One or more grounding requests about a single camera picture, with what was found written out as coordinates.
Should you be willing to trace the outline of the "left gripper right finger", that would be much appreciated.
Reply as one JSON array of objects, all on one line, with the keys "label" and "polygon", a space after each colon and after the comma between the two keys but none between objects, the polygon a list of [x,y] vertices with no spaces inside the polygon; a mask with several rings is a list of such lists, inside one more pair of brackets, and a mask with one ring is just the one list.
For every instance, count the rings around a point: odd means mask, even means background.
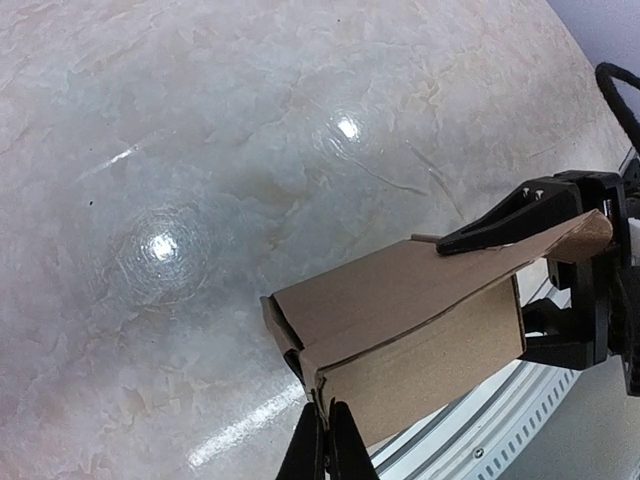
[{"label": "left gripper right finger", "polygon": [[331,479],[379,480],[349,406],[333,400],[327,433]]}]

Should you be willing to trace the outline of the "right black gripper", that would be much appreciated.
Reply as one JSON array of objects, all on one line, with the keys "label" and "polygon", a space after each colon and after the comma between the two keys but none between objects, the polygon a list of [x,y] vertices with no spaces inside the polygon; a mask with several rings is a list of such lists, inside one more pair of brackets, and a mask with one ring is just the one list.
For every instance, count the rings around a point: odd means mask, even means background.
[{"label": "right black gripper", "polygon": [[639,218],[637,173],[569,170],[528,180],[478,220],[436,242],[450,256],[517,243],[597,209],[613,227],[604,250],[576,263],[550,264],[552,284],[570,290],[571,305],[528,304],[522,310],[522,361],[586,370],[621,358],[626,390],[639,393],[639,255],[629,222]]}]

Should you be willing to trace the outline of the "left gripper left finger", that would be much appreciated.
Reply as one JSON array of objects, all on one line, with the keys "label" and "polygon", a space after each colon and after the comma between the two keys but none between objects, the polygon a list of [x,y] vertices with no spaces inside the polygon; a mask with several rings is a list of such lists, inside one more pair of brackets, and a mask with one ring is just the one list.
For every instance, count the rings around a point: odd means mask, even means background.
[{"label": "left gripper left finger", "polygon": [[307,403],[302,410],[276,479],[324,479],[324,436],[324,424],[317,405]]}]

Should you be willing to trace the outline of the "brown cardboard paper box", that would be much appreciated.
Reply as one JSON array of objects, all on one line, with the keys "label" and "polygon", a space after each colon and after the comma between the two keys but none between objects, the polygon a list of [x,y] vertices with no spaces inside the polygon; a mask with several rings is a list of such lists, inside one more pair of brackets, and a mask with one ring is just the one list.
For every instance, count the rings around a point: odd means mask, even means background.
[{"label": "brown cardboard paper box", "polygon": [[452,256],[414,236],[263,297],[263,318],[321,413],[345,402],[373,446],[525,352],[520,270],[541,258],[586,260],[612,235],[594,210]]}]

